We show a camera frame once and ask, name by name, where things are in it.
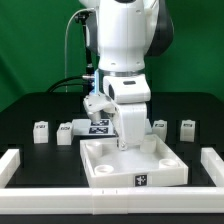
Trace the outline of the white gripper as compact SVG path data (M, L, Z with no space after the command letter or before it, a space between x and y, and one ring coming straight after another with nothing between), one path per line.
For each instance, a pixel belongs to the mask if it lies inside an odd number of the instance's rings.
M119 136L119 149L141 145L145 136L147 118L146 103L151 99L151 91L144 74L103 78L104 94L115 107L112 118Z

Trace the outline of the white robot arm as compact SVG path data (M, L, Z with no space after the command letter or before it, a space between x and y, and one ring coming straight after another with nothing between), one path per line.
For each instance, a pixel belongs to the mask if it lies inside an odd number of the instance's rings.
M165 0L79 0L92 12L87 47L99 55L103 87L84 98L89 118L106 112L122 150L145 137L151 91L144 74L146 56L161 55L172 42L173 23Z

